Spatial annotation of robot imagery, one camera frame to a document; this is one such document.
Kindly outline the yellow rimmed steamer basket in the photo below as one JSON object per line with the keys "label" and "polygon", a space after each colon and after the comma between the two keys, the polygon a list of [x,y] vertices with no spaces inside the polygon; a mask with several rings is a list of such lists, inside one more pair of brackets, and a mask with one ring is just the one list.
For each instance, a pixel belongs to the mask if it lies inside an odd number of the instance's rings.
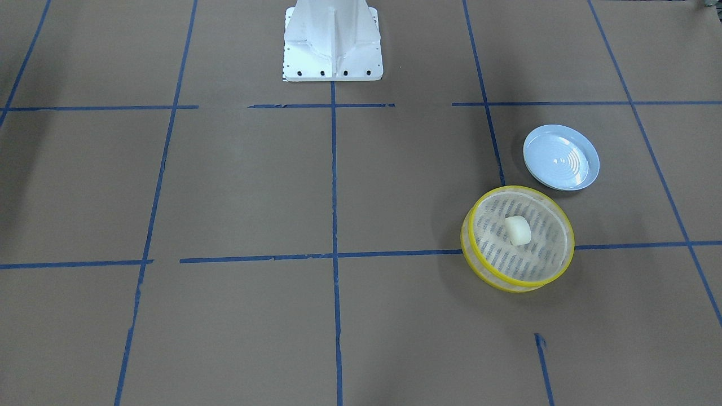
{"label": "yellow rimmed steamer basket", "polygon": [[[521,217],[530,241],[516,246],[506,219]],[[566,213],[533,188],[506,186],[485,193],[466,214],[460,229],[467,264],[485,283],[525,293],[557,280],[570,267],[575,236]]]}

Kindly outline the light blue plate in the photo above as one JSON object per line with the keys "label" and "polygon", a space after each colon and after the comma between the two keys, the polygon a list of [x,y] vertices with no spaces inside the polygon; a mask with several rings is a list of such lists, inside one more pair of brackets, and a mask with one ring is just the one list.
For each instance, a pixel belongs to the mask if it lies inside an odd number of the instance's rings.
{"label": "light blue plate", "polygon": [[579,131],[559,124],[536,127],[522,147],[526,169],[541,184],[576,192],[594,183],[600,159],[593,144]]}

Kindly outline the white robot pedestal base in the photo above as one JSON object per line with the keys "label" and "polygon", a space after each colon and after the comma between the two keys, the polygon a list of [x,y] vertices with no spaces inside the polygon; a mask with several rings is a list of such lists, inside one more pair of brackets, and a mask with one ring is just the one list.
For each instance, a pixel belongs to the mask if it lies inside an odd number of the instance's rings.
{"label": "white robot pedestal base", "polygon": [[379,81],[381,28],[366,1],[297,1],[284,15],[282,79]]}

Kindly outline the white steamed bun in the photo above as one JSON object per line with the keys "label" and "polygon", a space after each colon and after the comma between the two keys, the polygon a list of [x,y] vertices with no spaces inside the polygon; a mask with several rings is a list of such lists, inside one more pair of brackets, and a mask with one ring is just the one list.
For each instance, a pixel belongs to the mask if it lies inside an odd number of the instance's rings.
{"label": "white steamed bun", "polygon": [[513,246],[524,246],[531,242],[531,227],[523,216],[516,215],[505,218],[504,226],[508,234],[508,239]]}

